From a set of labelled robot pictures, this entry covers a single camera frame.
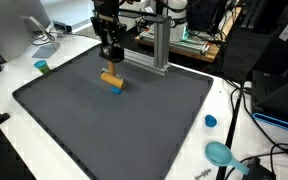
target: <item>white table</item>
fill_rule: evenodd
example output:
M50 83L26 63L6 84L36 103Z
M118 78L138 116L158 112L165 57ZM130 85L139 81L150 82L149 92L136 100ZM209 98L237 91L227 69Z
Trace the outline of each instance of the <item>white table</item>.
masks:
M79 36L67 36L59 41L60 49L47 59L51 69L99 43ZM3 65L3 71L0 73L0 112L9 113L11 118L1 124L0 128L37 179L88 179L12 96L16 89L40 76L38 70L33 67L38 59L31 58L36 50L37 47L31 46L19 58ZM205 158L204 148L210 141L224 143L226 140L232 118L229 101L232 88L222 79L213 78L213 87L167 175L167 180L192 180L208 168L212 169L212 172L206 179L214 179L217 175L218 168ZM218 124L214 128L205 126L204 117L207 114L217 118Z
M245 87L251 87L250 83L246 83ZM256 127L255 123L247 114L244 108L244 101L241 102L239 115L236 124L236 130L233 138L232 152L237 160L242 160L250 156L258 154L269 153L272 148L267 138ZM246 96L247 108L251 110L251 97ZM278 128L276 126L257 121L264 131L276 142L276 143L288 143L288 131ZM261 164L271 171L270 158L262 157ZM288 155L274 155L274 170L277 179L288 180ZM240 180L242 174L236 170L232 173L229 179Z

